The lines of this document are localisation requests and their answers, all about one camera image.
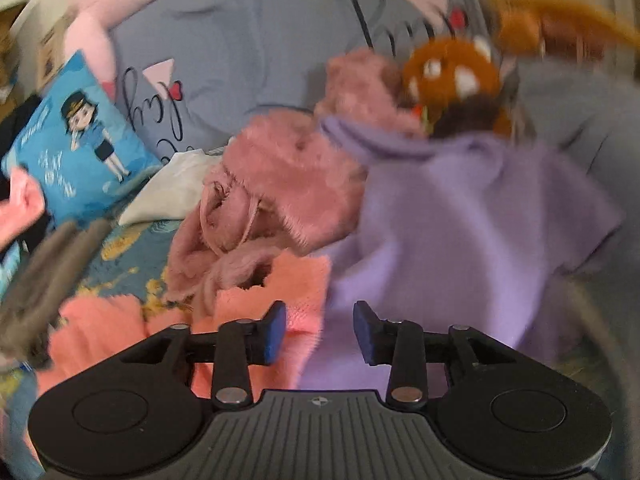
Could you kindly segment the orange plastic bag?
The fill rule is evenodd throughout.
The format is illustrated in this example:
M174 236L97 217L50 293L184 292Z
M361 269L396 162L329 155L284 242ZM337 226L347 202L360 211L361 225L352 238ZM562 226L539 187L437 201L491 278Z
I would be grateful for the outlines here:
M544 50L540 15L527 9L499 8L495 44L510 55L540 55Z

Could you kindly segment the brown folded knit garment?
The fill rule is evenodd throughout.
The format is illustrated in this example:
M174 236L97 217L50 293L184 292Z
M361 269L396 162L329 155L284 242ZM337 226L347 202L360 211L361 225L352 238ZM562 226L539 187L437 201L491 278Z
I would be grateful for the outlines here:
M111 233L98 219L81 229L67 221L49 234L17 272L1 299L1 364L33 359L43 346L61 304Z

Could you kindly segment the pink fuzzy zip jacket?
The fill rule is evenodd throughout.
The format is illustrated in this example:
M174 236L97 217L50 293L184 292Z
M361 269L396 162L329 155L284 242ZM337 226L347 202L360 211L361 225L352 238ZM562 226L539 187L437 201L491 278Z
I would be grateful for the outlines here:
M335 116L395 136L420 136L400 106L398 64L363 48L326 63L326 88L310 112L274 108L252 118L208 170L201 198L172 240L165 298L195 314L247 283L282 250L308 255L357 225L366 170L320 130Z

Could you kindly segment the purple sweatshirt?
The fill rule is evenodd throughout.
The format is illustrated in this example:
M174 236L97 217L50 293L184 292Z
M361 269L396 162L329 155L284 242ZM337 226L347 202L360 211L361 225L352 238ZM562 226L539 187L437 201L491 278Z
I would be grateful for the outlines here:
M469 325L550 363L573 330L561 278L623 222L595 180L542 143L489 133L409 140L329 117L322 132L366 167L356 230L326 248L324 326L304 390L384 390L388 370L363 361L352 307L443 333Z

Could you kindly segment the grey blanket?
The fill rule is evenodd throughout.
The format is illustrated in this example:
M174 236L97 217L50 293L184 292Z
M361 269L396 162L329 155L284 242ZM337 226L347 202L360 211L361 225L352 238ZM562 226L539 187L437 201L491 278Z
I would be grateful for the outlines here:
M598 180L639 235L639 85L560 61L518 66L518 98L540 140Z

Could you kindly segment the coral pink fleece towel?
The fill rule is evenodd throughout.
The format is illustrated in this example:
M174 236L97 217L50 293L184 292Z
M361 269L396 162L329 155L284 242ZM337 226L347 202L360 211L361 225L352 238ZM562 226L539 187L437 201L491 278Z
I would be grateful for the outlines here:
M76 296L63 304L63 323L50 336L51 366L37 374L37 393L171 325L186 323L194 334L211 333L227 322L258 320L277 300L286 305L285 336L274 364L250 368L250 383L254 396L265 389L295 389L320 340L330 270L326 257L281 252L262 286L220 292L214 313L204 318L171 308L145 320L135 296Z

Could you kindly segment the red panda plush toy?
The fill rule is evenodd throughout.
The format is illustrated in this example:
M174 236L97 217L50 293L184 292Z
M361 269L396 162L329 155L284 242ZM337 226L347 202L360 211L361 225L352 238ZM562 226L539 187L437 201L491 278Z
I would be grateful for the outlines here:
M486 38L439 37L416 48L402 68L402 84L428 136L451 138L491 131L512 139L503 79Z

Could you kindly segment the small framed picture left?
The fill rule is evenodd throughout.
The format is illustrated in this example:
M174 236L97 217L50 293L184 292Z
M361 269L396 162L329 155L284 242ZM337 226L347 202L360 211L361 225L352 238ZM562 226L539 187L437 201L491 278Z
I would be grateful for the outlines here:
M59 18L40 40L37 51L36 89L42 91L65 63L64 36L68 18Z

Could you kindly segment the blue cartoon police pillow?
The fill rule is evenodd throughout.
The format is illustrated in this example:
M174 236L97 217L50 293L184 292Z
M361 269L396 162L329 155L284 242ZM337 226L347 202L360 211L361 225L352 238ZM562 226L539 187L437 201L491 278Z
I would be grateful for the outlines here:
M76 52L2 158L40 184L55 226L104 217L162 163L138 138Z

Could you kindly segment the white folded shirt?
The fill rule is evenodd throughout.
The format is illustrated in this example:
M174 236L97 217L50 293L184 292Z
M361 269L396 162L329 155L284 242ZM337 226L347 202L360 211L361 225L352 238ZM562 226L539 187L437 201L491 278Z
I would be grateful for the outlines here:
M220 161L221 154L202 150L176 153L124 209L118 224L183 220L200 200L209 169Z

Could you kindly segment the yellow wooden stick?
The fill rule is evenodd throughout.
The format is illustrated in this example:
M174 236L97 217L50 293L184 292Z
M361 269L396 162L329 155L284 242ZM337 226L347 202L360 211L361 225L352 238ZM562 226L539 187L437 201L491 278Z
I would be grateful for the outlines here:
M580 40L596 40L598 44L621 44L639 51L639 31L625 23L609 10L592 6L582 0L485 0L487 9L495 13L498 27L498 9L527 9L537 12L542 21L542 36L549 30L564 32Z

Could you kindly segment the grey-blue printed bed sheet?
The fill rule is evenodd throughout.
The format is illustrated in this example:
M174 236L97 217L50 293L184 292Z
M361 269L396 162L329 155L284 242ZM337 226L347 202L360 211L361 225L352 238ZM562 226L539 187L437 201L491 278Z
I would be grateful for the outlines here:
M311 110L334 56L405 61L433 37L486 30L478 0L155 0L111 32L116 104L168 160L223 146L270 108Z

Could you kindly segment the light pink folded garment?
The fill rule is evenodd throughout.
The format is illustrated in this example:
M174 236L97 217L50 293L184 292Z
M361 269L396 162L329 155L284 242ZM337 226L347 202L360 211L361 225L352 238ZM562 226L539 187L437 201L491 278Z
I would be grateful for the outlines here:
M46 202L39 182L22 167L13 167L9 197L1 202L0 248L8 247L26 232L45 209Z

